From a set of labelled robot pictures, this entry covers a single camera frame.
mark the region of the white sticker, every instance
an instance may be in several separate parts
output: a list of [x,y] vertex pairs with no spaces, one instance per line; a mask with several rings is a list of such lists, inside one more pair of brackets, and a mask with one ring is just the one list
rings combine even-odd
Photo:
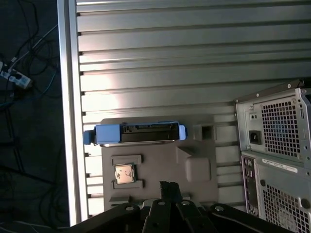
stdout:
[[266,160],[266,159],[262,159],[262,161],[265,163],[265,164],[269,164],[269,165],[272,165],[272,166],[276,166],[280,169],[284,169],[284,170],[287,170],[287,171],[291,171],[291,172],[294,172],[294,173],[298,173],[298,169],[295,168],[295,167],[292,167],[292,166],[287,166],[287,165],[284,165],[284,164],[279,164],[277,162],[274,162],[274,161],[270,161],[270,160]]

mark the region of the dark floor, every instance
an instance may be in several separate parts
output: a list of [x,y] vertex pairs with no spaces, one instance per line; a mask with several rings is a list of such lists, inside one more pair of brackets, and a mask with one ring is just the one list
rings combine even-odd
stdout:
[[[56,0],[27,0],[36,5],[39,36],[43,36],[57,24]],[[30,24],[30,31],[35,31],[34,11],[31,4],[20,0],[25,9],[26,18]],[[0,0],[1,34],[0,53],[7,60],[11,60],[18,48],[28,39],[28,32],[24,16],[18,4],[18,0]],[[54,30],[48,37],[53,40],[53,56],[58,56],[58,31]],[[47,48],[41,51],[42,56],[48,56]],[[55,67],[59,67],[59,59],[51,61]],[[40,71],[44,62],[35,60],[31,67],[32,72]],[[27,74],[25,66],[18,65],[16,70]],[[39,90],[45,90],[55,72],[55,68],[47,70],[30,78],[35,81]],[[0,78],[0,88],[6,88],[6,80]],[[20,151],[23,166],[26,173],[53,181],[56,184],[46,184],[30,178],[17,175],[12,172],[0,170],[0,232],[17,233],[49,233],[54,232],[49,228],[35,227],[35,230],[27,223],[47,225],[52,227],[65,227],[69,225],[66,164],[64,153],[64,129],[61,99],[61,78],[59,73],[46,95],[59,98],[49,98],[39,92],[30,89],[27,92],[16,92],[21,100],[15,102],[8,110],[11,114],[16,138],[19,140],[16,147]],[[0,139],[10,140],[5,114],[8,110],[0,111]],[[0,165],[18,169],[14,154],[14,147],[1,147]]]

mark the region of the power socket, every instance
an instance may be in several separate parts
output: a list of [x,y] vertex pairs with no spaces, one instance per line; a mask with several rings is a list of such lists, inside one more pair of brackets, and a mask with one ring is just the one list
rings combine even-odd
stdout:
[[8,68],[6,64],[0,62],[0,70],[2,70],[2,72],[0,73],[0,77],[9,79],[10,82],[14,82],[17,86],[23,89],[27,89],[32,86],[33,81],[30,78],[14,69],[11,70],[11,72],[6,71],[6,67]]

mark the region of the computer tower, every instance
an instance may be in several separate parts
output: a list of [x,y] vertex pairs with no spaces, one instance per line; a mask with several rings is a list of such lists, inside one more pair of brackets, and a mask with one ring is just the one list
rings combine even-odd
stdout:
[[247,212],[310,232],[311,90],[287,83],[236,100]]

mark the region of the power supply fan grille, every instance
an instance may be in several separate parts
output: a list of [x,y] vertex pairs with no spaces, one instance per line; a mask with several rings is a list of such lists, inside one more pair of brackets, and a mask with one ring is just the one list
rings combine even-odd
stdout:
[[297,233],[310,233],[308,214],[301,211],[298,199],[267,185],[263,191],[266,220]]
[[262,106],[265,147],[268,152],[297,157],[300,153],[296,107],[290,101]]

